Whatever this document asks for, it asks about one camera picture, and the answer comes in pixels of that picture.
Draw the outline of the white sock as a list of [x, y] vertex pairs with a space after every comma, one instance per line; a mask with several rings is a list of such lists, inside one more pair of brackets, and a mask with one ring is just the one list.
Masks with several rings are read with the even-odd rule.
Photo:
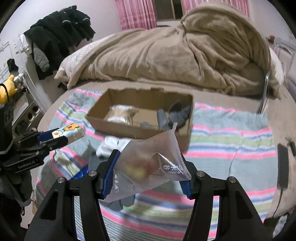
[[130, 138], [117, 138], [114, 136], [106, 136], [104, 141], [97, 148], [96, 156], [108, 158], [113, 150], [118, 150], [122, 152], [130, 141]]

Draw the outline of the cotton swab plastic bag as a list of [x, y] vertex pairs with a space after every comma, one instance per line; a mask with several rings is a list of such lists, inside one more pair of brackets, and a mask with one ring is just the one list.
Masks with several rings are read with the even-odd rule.
[[132, 125], [133, 117], [139, 112], [137, 108], [131, 105], [113, 105], [107, 118], [108, 122]]

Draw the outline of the clear zip bag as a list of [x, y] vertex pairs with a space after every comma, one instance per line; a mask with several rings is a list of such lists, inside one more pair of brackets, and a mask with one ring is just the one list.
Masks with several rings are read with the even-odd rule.
[[173, 128], [146, 140], [131, 139], [119, 152], [113, 168], [110, 193], [104, 201], [111, 203], [154, 189], [169, 181], [192, 178], [182, 158]]

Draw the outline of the dotted grey sock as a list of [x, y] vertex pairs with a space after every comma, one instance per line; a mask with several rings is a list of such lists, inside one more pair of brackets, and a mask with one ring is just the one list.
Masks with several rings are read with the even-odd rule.
[[177, 131], [186, 125], [191, 116], [192, 104], [175, 100], [168, 110], [164, 108], [147, 109], [148, 117], [141, 117], [139, 127], [147, 130], [165, 132], [176, 124]]

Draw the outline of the blue tissue pack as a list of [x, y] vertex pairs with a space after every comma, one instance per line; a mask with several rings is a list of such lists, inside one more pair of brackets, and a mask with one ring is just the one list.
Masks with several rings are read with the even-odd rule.
[[71, 178], [72, 179], [79, 179], [82, 178], [84, 175], [88, 173], [88, 166], [82, 167], [79, 171], [77, 171]]

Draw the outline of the white shelf unit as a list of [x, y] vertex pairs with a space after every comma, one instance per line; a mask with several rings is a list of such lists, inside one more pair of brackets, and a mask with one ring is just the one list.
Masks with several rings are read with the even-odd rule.
[[15, 44], [1, 43], [1, 82], [10, 74], [15, 76], [17, 92], [13, 95], [14, 119], [13, 135], [19, 136], [36, 131], [44, 113], [34, 96], [36, 87], [26, 68], [26, 54], [31, 54], [29, 41], [24, 35], [19, 35]]

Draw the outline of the striped colourful towel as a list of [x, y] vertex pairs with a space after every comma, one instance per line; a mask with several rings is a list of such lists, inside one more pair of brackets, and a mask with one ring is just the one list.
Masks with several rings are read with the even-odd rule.
[[[58, 177], [71, 179], [86, 167], [105, 139], [85, 117], [100, 96], [98, 91], [76, 89], [53, 112], [50, 129], [78, 123], [85, 136], [45, 158], [37, 177], [36, 204], [41, 204]], [[260, 218], [266, 219], [278, 178], [278, 157], [266, 114], [195, 103], [184, 156], [211, 177], [235, 177]], [[182, 240], [193, 204], [179, 183], [171, 181], [137, 194], [132, 206], [122, 205], [119, 210], [102, 206], [101, 211], [111, 240]]]

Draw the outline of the grey hanging garment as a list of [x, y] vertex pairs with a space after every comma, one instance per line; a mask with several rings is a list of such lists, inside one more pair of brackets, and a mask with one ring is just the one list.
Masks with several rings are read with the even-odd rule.
[[39, 66], [42, 72], [48, 71], [50, 68], [49, 60], [45, 53], [33, 43], [34, 62]]

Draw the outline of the brown cardboard box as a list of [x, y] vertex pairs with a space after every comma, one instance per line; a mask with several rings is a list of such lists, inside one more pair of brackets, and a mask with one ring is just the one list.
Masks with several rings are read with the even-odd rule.
[[[194, 99], [191, 94], [165, 91], [159, 88], [108, 89], [88, 111], [86, 119], [95, 130], [107, 135], [145, 140], [161, 133], [158, 127], [157, 111], [163, 109], [168, 114], [169, 108], [177, 100], [181, 102], [181, 108], [190, 107], [190, 115], [185, 125], [176, 131], [179, 148], [185, 152], [189, 146], [193, 122]], [[119, 104], [130, 105], [138, 110], [132, 117], [131, 125], [107, 120], [111, 115], [111, 107]]]

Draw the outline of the black hanging clothes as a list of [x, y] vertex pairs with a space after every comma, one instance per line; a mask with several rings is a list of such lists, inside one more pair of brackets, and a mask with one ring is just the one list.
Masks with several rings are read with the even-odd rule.
[[70, 55], [69, 48], [77, 47], [82, 40], [91, 40], [95, 31], [91, 27], [90, 17], [74, 5], [45, 16], [23, 34], [30, 41], [32, 51], [35, 43], [49, 60], [50, 68], [46, 72], [42, 72], [34, 62], [39, 80], [44, 80], [53, 75]]

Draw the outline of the brown bed sheet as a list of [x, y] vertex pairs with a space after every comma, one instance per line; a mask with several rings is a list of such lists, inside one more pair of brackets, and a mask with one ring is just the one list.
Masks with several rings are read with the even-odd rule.
[[107, 136], [145, 140], [159, 134], [156, 112], [175, 101], [191, 106], [176, 133], [180, 150], [210, 176], [238, 179], [262, 219], [295, 208], [295, 158], [289, 154], [288, 186], [278, 184], [278, 144], [295, 138], [295, 101], [285, 86], [259, 100], [206, 92], [190, 86], [158, 86], [131, 81], [90, 81], [66, 91], [48, 109], [38, 129], [79, 124], [83, 138], [52, 151], [39, 169], [35, 197], [41, 204], [59, 176], [71, 179], [86, 167]]

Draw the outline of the left pink curtain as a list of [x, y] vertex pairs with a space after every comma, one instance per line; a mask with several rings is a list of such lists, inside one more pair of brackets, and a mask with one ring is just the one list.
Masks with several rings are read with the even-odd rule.
[[122, 30], [153, 29], [157, 27], [154, 5], [151, 0], [115, 0]]

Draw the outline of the pink curtain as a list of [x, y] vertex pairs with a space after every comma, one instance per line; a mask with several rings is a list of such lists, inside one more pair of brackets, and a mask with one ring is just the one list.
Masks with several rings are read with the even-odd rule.
[[115, 0], [122, 30], [153, 29], [157, 27], [154, 5], [151, 0]]
[[201, 6], [222, 7], [223, 9], [232, 8], [239, 11], [246, 17], [250, 17], [248, 1], [239, 0], [222, 0], [222, 1], [202, 1], [202, 0], [181, 0], [183, 13], [186, 14], [192, 9]]

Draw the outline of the beige fleece blanket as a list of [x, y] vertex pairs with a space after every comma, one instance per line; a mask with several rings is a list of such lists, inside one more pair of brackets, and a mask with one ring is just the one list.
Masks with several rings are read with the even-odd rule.
[[170, 81], [236, 96], [278, 94], [266, 39], [232, 8], [201, 6], [175, 27], [130, 29], [92, 49], [70, 80]]

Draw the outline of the right pink curtain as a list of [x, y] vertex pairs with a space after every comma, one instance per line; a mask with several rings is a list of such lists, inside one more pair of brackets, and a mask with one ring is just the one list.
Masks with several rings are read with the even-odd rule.
[[239, 0], [222, 0], [222, 1], [202, 1], [202, 0], [181, 0], [183, 13], [186, 14], [192, 9], [201, 6], [222, 7], [223, 9], [232, 8], [239, 11], [246, 17], [250, 17], [248, 1]]

